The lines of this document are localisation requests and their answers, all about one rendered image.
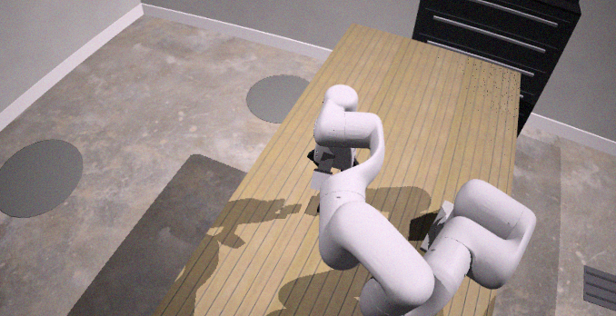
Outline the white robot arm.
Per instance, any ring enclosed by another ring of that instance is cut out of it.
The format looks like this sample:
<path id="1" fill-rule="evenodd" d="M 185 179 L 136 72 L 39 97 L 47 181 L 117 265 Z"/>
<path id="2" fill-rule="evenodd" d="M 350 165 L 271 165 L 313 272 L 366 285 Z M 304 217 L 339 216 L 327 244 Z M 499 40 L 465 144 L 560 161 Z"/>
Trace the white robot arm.
<path id="1" fill-rule="evenodd" d="M 313 137 L 324 147 L 370 149 L 371 157 L 333 175 L 335 155 L 323 152 L 310 188 L 320 191 L 319 252 L 324 263 L 339 271 L 361 263 L 372 275 L 360 295 L 362 315 L 434 316 L 465 276 L 484 288 L 501 288 L 532 237 L 535 214 L 491 184 L 472 179 L 457 192 L 454 210 L 437 223 L 435 240 L 422 257 L 366 203 L 365 189 L 383 166 L 383 124 L 376 114 L 357 112 L 357 105 L 358 95 L 350 86 L 327 89 Z"/>

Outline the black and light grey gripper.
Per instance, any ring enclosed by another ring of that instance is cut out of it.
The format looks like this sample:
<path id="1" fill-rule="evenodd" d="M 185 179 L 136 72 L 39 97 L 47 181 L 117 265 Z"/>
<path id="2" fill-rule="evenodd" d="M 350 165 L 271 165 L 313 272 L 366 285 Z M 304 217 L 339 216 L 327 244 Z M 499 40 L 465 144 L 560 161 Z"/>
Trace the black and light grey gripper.
<path id="1" fill-rule="evenodd" d="M 355 159 L 356 148 L 324 147 L 316 144 L 315 149 L 310 151 L 307 157 L 319 166 L 323 152 L 335 155 L 332 168 L 339 169 L 341 172 L 359 164 Z"/>

